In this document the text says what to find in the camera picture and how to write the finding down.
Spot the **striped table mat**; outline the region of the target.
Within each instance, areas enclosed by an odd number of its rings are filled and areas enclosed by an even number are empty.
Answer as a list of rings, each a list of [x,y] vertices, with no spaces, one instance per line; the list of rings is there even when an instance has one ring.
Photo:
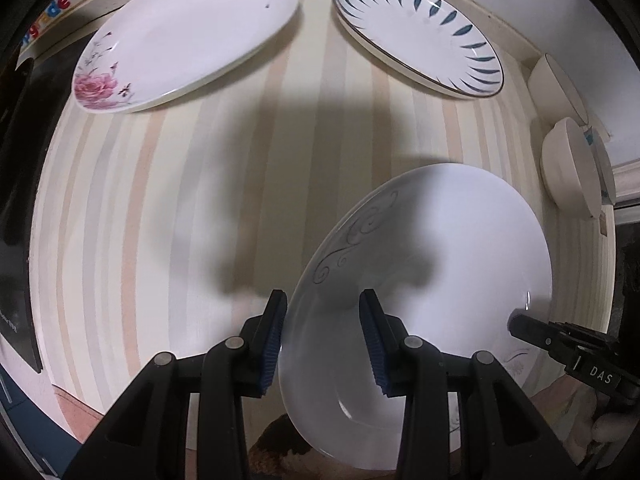
[[[544,227],[558,320],[605,330],[613,211],[559,213],[539,171],[546,127],[527,67],[501,53],[495,98],[455,101],[375,61],[331,0],[300,0],[258,55],[175,102],[93,115],[67,102],[38,186],[30,299],[48,410],[83,439],[156,352],[200,353],[292,290],[372,188],[439,160],[493,172]]]

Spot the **black induction cooktop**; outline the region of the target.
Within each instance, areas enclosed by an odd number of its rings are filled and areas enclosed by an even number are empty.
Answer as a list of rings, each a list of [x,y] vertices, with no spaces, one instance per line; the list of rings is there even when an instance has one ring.
[[[34,60],[1,76],[1,335],[37,373],[42,363],[28,293],[29,193],[34,177],[32,136],[20,126]]]

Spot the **white plate pink flower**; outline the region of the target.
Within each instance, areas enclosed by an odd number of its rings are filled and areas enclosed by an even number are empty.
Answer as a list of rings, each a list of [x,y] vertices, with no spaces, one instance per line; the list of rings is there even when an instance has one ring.
[[[130,0],[80,56],[72,96],[93,114],[146,110],[208,84],[257,53],[299,0]]]

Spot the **white plate blue leaves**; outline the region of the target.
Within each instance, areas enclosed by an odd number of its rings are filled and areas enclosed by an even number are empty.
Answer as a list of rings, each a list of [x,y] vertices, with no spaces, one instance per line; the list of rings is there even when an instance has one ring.
[[[458,99],[503,88],[500,58],[483,32],[446,0],[333,0],[363,49],[417,84]]]

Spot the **white plate grey swirl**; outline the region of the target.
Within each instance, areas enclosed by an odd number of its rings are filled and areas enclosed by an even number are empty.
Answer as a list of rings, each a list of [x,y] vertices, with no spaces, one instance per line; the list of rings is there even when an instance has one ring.
[[[515,310],[545,318],[548,246],[520,193],[462,164],[413,169],[338,222],[308,263],[288,307],[279,359],[286,412],[319,453],[359,469],[392,470],[405,402],[372,373],[358,299],[442,352],[491,352],[518,383],[537,350],[509,334]]]

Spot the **white bowl black rim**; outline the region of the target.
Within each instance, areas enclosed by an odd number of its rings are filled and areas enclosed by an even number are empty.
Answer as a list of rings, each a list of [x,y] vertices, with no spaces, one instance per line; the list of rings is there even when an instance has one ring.
[[[545,53],[537,61],[528,78],[527,88],[538,115],[548,124],[572,118],[578,126],[588,125],[588,112],[582,97],[550,54]]]

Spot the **plain white bowl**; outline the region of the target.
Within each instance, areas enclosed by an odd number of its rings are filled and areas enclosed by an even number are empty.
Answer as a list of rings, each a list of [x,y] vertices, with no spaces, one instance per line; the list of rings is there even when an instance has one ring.
[[[582,220],[597,218],[601,210],[598,170],[588,141],[574,119],[559,120],[544,137],[541,170],[560,211]]]

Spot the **white bowl coloured dots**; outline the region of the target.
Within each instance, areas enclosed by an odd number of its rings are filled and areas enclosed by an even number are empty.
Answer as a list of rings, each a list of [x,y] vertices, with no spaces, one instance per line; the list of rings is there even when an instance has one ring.
[[[585,137],[596,162],[601,185],[602,203],[614,206],[616,204],[616,186],[608,152],[596,128],[589,127],[585,132]]]

